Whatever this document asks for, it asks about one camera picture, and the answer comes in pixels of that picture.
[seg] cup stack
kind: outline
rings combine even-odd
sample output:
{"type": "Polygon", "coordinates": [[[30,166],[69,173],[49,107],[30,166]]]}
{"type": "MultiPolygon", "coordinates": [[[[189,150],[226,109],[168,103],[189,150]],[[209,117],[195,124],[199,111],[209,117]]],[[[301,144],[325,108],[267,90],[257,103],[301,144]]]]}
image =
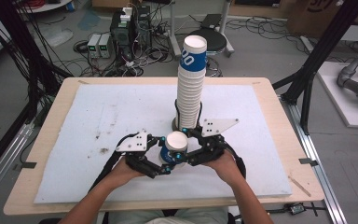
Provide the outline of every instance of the cup stack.
{"type": "Polygon", "coordinates": [[[193,129],[197,126],[206,71],[206,47],[205,38],[199,35],[190,35],[185,38],[178,67],[176,105],[180,115],[178,118],[176,114],[175,125],[179,130],[193,129]]]}

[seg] stool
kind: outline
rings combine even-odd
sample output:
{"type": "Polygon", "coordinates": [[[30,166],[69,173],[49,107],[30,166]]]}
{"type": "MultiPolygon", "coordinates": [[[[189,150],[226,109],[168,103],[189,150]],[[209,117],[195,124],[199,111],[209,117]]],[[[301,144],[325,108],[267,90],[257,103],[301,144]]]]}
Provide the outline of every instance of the stool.
{"type": "Polygon", "coordinates": [[[219,63],[217,62],[217,60],[209,56],[216,55],[223,52],[223,50],[226,48],[227,45],[226,38],[222,34],[212,29],[196,30],[191,32],[190,35],[199,35],[206,39],[207,42],[206,55],[208,59],[207,70],[215,71],[215,73],[209,75],[209,77],[221,77],[222,71],[219,69],[219,63]],[[210,62],[214,62],[216,64],[216,67],[211,67],[210,62]]]}

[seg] white paper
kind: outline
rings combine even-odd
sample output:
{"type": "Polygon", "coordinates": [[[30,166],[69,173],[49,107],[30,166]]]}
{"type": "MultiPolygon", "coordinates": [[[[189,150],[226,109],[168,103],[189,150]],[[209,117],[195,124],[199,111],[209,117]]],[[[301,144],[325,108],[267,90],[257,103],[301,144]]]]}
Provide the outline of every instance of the white paper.
{"type": "MultiPolygon", "coordinates": [[[[142,129],[154,136],[172,131],[176,85],[82,85],[48,158],[35,203],[80,201],[88,192],[117,142],[142,129]]],[[[257,196],[292,193],[252,86],[209,86],[202,91],[204,119],[239,119],[224,133],[243,158],[247,181],[257,196]]],[[[188,149],[200,148],[190,139],[188,149]]],[[[146,156],[159,163],[159,148],[146,156]]],[[[139,177],[116,189],[107,201],[145,201],[233,197],[215,172],[202,165],[155,179],[139,177]]]]}

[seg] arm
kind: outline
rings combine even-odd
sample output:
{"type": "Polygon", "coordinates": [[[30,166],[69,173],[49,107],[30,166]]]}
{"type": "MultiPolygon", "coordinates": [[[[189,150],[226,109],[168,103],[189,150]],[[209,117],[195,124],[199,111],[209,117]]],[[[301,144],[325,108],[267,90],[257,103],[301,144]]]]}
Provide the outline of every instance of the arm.
{"type": "Polygon", "coordinates": [[[96,217],[107,196],[114,189],[127,184],[131,179],[141,175],[141,173],[132,170],[122,158],[109,175],[72,208],[59,223],[90,224],[96,217]]]}
{"type": "Polygon", "coordinates": [[[209,161],[204,165],[213,168],[219,177],[231,186],[244,223],[273,223],[228,151],[225,150],[225,153],[216,161],[209,161]]]}

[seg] person's hand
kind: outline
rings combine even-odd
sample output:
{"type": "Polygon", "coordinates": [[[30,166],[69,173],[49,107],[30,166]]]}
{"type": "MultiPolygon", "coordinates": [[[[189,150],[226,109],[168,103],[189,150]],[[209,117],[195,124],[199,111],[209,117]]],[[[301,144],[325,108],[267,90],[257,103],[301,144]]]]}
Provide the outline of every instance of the person's hand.
{"type": "Polygon", "coordinates": [[[227,150],[225,150],[219,159],[205,162],[203,165],[214,169],[217,175],[219,175],[219,177],[230,186],[236,181],[243,180],[241,172],[237,167],[237,163],[235,163],[231,153],[229,153],[227,150]]]}
{"type": "Polygon", "coordinates": [[[105,184],[111,190],[116,189],[120,186],[127,184],[130,180],[135,177],[143,176],[143,174],[132,170],[127,165],[125,157],[122,157],[116,164],[115,168],[107,175],[103,180],[105,184]]]}

